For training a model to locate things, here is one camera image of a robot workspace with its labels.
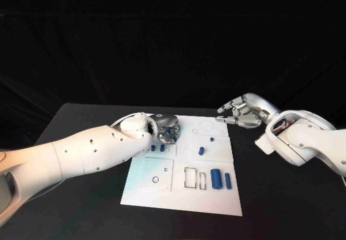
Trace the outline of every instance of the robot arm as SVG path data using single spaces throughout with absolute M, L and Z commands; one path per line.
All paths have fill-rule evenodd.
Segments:
M 265 133 L 255 140 L 255 145 L 267 154 L 277 151 L 284 160 L 296 166 L 317 157 L 339 175 L 346 176 L 346 130 L 336 130 L 333 125 L 309 111 L 281 112 L 254 93 L 228 102 L 218 109 L 218 113 L 226 109 L 232 109 L 234 117 L 218 116 L 218 122 L 238 124 L 244 128 L 255 128 L 261 122 L 267 124 Z
M 111 126 L 91 128 L 39 146 L 0 152 L 0 226 L 46 187 L 144 155 L 159 132 L 163 136 L 163 129 L 170 127 L 164 124 L 169 123 L 159 126 L 157 120 L 136 113 Z M 170 124 L 179 129 L 177 119 Z M 164 135 L 164 139 L 172 142 L 170 136 Z M 13 183 L 12 190 L 6 178 Z

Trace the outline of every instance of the blue block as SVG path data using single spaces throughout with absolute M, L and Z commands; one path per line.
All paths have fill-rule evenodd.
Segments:
M 226 186 L 226 189 L 232 189 L 229 173 L 225 173 L 225 186 Z
M 202 155 L 203 155 L 203 153 L 205 153 L 205 148 L 203 148 L 203 147 L 200 147 L 200 148 L 199 148 L 199 152 L 198 152 L 198 154 L 202 156 Z
M 222 189 L 222 174 L 219 169 L 211 170 L 211 185 L 213 189 Z

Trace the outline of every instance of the white foam board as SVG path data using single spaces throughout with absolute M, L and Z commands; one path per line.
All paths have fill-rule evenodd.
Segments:
M 177 115 L 177 120 L 180 132 L 175 154 L 160 152 L 156 147 L 157 152 L 133 158 L 121 204 L 242 216 L 228 125 L 216 122 L 213 117 Z M 198 154 L 200 147 L 205 147 L 205 156 Z M 169 162 L 172 178 L 167 177 Z M 147 166 L 157 170 L 147 171 Z M 186 168 L 196 169 L 196 188 L 185 187 Z M 221 170 L 222 189 L 212 189 L 212 169 Z M 154 183 L 153 177 L 164 173 L 163 181 L 159 177 Z M 205 173 L 205 189 L 200 189 L 200 173 Z M 225 173 L 231 176 L 231 190 L 226 189 Z

